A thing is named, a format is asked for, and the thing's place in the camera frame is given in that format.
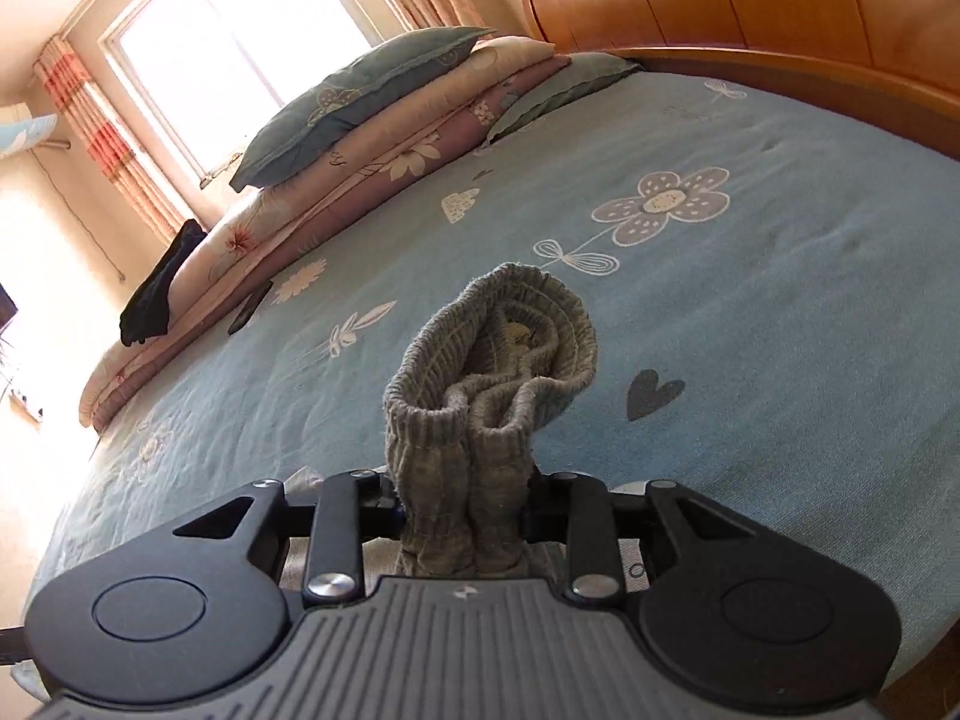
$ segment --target circular pad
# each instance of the circular pad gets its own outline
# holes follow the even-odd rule
[[[821,592],[784,579],[751,579],[724,595],[723,615],[737,631],[773,644],[798,644],[827,630],[833,609]]]
[[[105,590],[93,605],[93,618],[112,637],[160,641],[190,630],[205,610],[206,596],[189,581],[137,577]]]

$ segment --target heart pattern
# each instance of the heart pattern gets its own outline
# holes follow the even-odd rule
[[[480,194],[480,190],[474,187],[467,191],[455,191],[440,201],[440,208],[443,208],[443,213],[451,224],[456,224],[464,218],[464,214],[473,207],[474,197],[477,194]]]
[[[668,403],[679,398],[686,388],[686,382],[680,379],[674,379],[657,387],[658,383],[659,373],[656,370],[647,368],[637,373],[627,391],[627,419],[630,422],[664,408]]]

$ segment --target wooden headboard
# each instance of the wooden headboard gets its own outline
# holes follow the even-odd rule
[[[960,0],[524,0],[558,50],[788,95],[960,159]]]

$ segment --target phone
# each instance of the phone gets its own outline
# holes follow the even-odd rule
[[[256,307],[263,302],[263,298],[265,298],[273,288],[274,282],[265,281],[263,284],[253,290],[253,292],[250,294],[250,297],[247,298],[247,302],[243,304],[243,308],[240,309],[240,313],[237,314],[236,319],[230,323],[230,327],[227,327],[227,335],[232,336],[237,330],[250,321],[250,317],[253,316],[253,312],[256,311]]]

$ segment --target ribbed gray plate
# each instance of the ribbed gray plate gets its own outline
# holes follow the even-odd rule
[[[144,712],[56,701],[37,720]],[[647,664],[625,622],[576,610],[545,581],[386,578],[365,602],[304,616],[242,683],[157,720],[700,720],[755,717],[685,693]],[[867,704],[832,720],[878,715]]]

